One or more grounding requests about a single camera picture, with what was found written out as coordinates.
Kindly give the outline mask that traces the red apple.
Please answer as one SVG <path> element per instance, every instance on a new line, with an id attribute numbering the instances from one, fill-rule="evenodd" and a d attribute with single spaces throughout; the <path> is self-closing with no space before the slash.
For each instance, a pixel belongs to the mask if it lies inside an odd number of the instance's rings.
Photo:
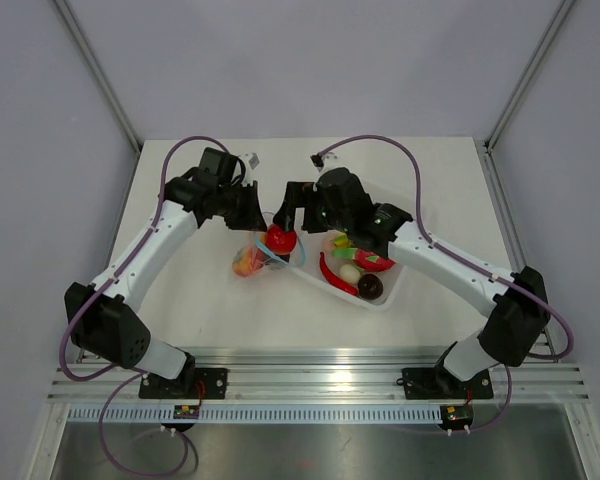
<path id="1" fill-rule="evenodd" d="M 276 224 L 269 226 L 265 246 L 275 255 L 290 254 L 296 247 L 297 234 L 294 231 L 286 232 Z"/>

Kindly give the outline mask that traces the clear zip top bag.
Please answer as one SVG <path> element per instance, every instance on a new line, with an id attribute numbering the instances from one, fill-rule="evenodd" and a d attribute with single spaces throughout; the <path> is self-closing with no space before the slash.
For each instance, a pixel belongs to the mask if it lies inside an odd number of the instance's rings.
<path id="1" fill-rule="evenodd" d="M 267 230 L 268 230 L 269 226 L 273 224 L 273 217 L 274 217 L 273 212 L 266 211 L 264 213 L 264 220 L 267 225 Z M 246 278 L 254 277 L 256 275 L 262 275 L 264 273 L 268 273 L 268 272 L 272 271 L 266 267 L 266 261 L 267 261 L 268 257 L 275 255 L 273 252 L 271 252 L 265 246 L 267 230 L 265 232 L 249 232 L 248 233 L 247 243 L 243 247 L 248 246 L 248 245 L 257 246 L 263 252 L 263 256 L 265 259 L 265 265 L 259 272 L 257 272 L 256 274 L 254 274 L 252 276 L 246 277 Z M 297 244 L 296 244 L 295 249 L 289 254 L 290 255 L 289 266 L 285 269 L 288 269 L 288 268 L 299 269 L 300 267 L 305 265 L 306 260 L 307 260 L 307 254 L 306 254 L 305 246 L 302 242 L 301 235 L 298 233 L 297 230 L 293 230 L 293 231 L 297 234 Z"/>

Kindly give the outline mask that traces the orange red tomato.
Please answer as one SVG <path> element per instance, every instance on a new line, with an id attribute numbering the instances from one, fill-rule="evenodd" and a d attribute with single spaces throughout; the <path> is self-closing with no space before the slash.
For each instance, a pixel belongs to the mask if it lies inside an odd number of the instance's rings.
<path id="1" fill-rule="evenodd" d="M 241 248 L 233 258 L 232 271 L 235 275 L 246 278 L 259 272 L 265 265 L 263 252 L 255 245 Z"/>

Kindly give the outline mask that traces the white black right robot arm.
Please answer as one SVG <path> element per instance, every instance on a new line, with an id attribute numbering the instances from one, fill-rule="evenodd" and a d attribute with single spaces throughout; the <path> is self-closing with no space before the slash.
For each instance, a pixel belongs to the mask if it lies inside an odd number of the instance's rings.
<path id="1" fill-rule="evenodd" d="M 304 212 L 303 231 L 342 232 L 355 246 L 444 286 L 485 318 L 480 330 L 454 342 L 429 370 L 420 389 L 429 398 L 456 398 L 478 374 L 497 365 L 521 365 L 549 321 L 538 271 L 488 270 L 434 239 L 408 212 L 374 202 L 344 167 L 321 174 L 315 182 L 288 182 L 274 224 L 292 230 L 297 210 Z"/>

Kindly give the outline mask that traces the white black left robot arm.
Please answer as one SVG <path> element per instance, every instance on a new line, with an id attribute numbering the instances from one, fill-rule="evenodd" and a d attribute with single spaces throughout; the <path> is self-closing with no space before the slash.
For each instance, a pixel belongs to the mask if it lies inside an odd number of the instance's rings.
<path id="1" fill-rule="evenodd" d="M 68 326 L 61 344 L 73 344 L 156 381 L 175 398 L 196 391 L 196 360 L 155 337 L 139 317 L 146 294 L 180 246 L 205 221 L 230 230 L 263 232 L 266 223 L 253 171 L 256 154 L 207 147 L 198 165 L 160 179 L 155 212 L 123 253 L 89 284 L 73 283 L 64 296 Z"/>

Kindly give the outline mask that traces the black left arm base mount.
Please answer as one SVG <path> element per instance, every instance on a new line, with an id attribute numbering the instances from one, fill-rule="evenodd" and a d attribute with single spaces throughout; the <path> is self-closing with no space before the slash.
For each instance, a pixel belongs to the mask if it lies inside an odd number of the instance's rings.
<path id="1" fill-rule="evenodd" d="M 176 379 L 149 374 L 141 381 L 138 396 L 149 400 L 223 400 L 226 397 L 226 368 L 194 367 Z"/>

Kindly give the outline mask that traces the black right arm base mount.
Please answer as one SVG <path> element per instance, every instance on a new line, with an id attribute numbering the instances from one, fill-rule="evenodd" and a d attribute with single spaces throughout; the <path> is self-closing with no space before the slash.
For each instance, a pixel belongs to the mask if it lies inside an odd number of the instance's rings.
<path id="1" fill-rule="evenodd" d="M 407 367 L 401 370 L 396 385 L 407 400 L 491 400 L 494 398 L 487 370 L 468 381 L 460 381 L 435 367 Z"/>

